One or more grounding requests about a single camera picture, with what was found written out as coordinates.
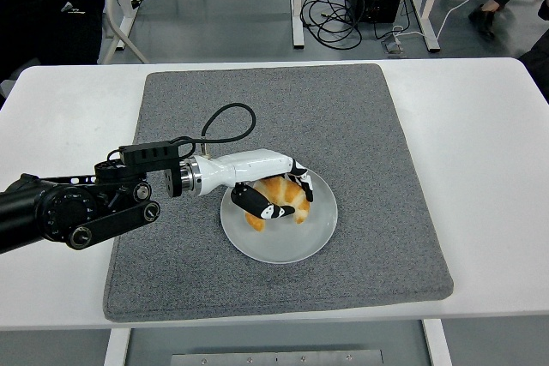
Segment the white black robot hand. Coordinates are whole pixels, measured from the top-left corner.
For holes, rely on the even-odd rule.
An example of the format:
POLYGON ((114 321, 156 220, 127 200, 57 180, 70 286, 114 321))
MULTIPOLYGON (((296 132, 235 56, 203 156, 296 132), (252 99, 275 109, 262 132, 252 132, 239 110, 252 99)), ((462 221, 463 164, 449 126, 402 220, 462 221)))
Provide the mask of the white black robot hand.
POLYGON ((269 201, 248 183, 268 177, 289 177, 313 201, 313 186, 309 172, 296 159, 268 149, 240 152, 207 159, 196 155, 187 162, 192 176, 192 191, 206 195, 219 186, 232 190, 232 202, 259 219, 278 219, 297 211, 269 201))

